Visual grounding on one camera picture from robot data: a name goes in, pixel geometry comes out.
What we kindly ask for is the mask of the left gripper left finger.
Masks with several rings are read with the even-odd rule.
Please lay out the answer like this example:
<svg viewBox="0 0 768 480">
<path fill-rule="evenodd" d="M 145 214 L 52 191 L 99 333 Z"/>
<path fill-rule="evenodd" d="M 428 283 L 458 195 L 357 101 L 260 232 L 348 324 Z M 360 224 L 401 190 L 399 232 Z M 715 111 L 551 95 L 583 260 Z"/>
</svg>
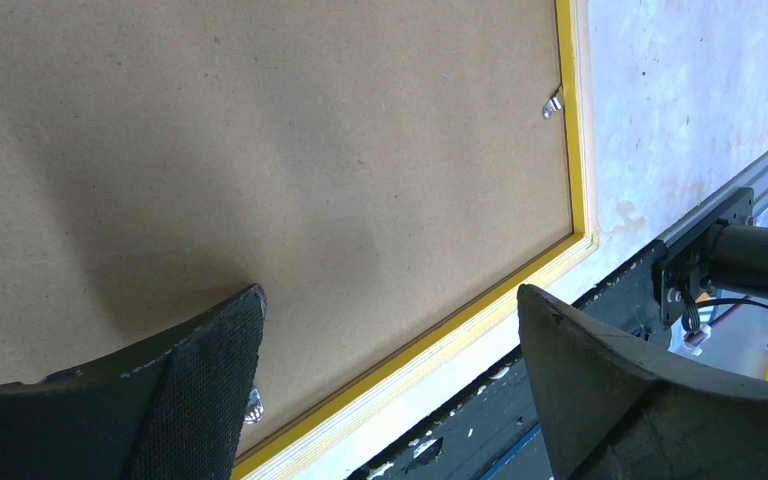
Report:
<svg viewBox="0 0 768 480">
<path fill-rule="evenodd" d="M 227 479 L 259 360 L 259 285 L 96 360 L 0 385 L 0 479 Z"/>
</svg>

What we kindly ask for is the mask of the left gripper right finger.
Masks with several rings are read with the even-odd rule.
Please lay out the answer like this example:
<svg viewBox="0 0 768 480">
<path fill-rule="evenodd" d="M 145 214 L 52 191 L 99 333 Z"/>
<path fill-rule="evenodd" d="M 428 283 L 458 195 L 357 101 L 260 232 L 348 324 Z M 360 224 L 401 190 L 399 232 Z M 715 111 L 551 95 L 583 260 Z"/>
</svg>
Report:
<svg viewBox="0 0 768 480">
<path fill-rule="evenodd" d="M 768 382 L 670 353 L 534 285 L 520 346 L 558 479 L 768 479 Z"/>
</svg>

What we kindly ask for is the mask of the brown backing board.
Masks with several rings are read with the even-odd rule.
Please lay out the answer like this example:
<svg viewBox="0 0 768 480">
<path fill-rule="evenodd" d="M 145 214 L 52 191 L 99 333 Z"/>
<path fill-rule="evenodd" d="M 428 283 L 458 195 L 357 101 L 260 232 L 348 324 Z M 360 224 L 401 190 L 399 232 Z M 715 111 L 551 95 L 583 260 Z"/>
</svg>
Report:
<svg viewBox="0 0 768 480">
<path fill-rule="evenodd" d="M 257 283 L 247 450 L 569 234 L 551 1 L 0 1 L 0 384 Z"/>
</svg>

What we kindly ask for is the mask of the wooden picture frame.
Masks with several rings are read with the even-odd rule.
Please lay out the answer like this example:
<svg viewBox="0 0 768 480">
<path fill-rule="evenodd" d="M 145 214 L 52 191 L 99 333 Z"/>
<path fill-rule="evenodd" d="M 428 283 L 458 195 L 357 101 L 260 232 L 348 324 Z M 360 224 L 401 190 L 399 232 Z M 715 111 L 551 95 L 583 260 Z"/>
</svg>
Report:
<svg viewBox="0 0 768 480">
<path fill-rule="evenodd" d="M 597 250 L 594 159 L 586 144 L 592 103 L 579 89 L 589 60 L 581 48 L 587 4 L 554 4 L 572 233 L 497 282 L 237 459 L 234 479 L 343 478 L 472 382 L 514 347 L 516 291 L 548 286 Z"/>
</svg>

